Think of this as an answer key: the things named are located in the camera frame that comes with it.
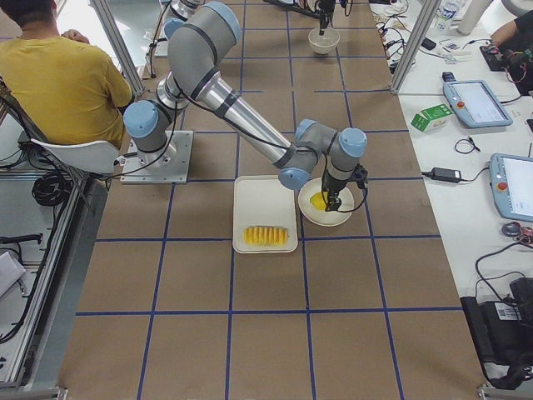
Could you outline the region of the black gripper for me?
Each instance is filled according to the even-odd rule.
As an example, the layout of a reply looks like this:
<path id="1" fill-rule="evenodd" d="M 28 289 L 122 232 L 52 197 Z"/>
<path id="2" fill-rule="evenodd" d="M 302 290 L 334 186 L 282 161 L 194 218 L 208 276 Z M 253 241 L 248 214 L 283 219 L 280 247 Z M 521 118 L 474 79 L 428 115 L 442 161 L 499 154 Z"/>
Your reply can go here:
<path id="1" fill-rule="evenodd" d="M 338 179 L 326 172 L 322 177 L 322 200 L 324 202 L 324 211 L 337 211 L 341 206 L 339 192 L 347 185 L 346 179 Z"/>
<path id="2" fill-rule="evenodd" d="M 326 29 L 326 13 L 332 13 L 336 5 L 335 0 L 317 0 L 316 10 L 320 13 L 319 36 L 323 36 Z"/>

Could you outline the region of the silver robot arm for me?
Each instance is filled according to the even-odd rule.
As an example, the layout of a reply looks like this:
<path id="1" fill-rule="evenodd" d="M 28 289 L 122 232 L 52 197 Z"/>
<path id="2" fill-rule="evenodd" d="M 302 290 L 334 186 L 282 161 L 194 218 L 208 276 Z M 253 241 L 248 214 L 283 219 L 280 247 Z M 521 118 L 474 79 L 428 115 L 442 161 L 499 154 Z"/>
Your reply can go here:
<path id="1" fill-rule="evenodd" d="M 168 39 L 183 23 L 190 19 L 197 9 L 205 1 L 160 1 L 162 11 L 160 22 L 163 37 Z M 266 1 L 266 3 L 277 6 L 287 11 L 300 13 L 319 20 L 320 34 L 328 27 L 333 19 L 336 1 Z"/>
<path id="2" fill-rule="evenodd" d="M 319 160 L 326 166 L 319 193 L 328 212 L 341 209 L 340 193 L 354 182 L 368 194 L 367 171 L 360 159 L 366 151 L 366 134 L 353 127 L 341 131 L 304 119 L 288 142 L 240 93 L 222 79 L 219 63 L 241 39 L 234 12 L 224 3 L 210 1 L 185 22 L 179 22 L 167 39 L 170 72 L 160 82 L 157 95 L 130 104 L 124 126 L 141 155 L 159 154 L 169 140 L 167 127 L 189 104 L 202 108 L 236 129 L 278 169 L 280 183 L 294 191 L 311 178 Z"/>

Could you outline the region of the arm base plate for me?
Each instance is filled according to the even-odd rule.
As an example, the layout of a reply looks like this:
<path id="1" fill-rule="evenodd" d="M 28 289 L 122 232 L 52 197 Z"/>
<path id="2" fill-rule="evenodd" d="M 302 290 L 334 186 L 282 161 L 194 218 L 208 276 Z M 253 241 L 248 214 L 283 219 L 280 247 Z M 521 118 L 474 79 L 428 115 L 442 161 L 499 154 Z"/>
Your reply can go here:
<path id="1" fill-rule="evenodd" d="M 167 143 L 155 152 L 144 152 L 132 138 L 130 153 L 123 164 L 120 181 L 123 184 L 168 184 L 187 182 L 193 131 L 166 130 Z"/>

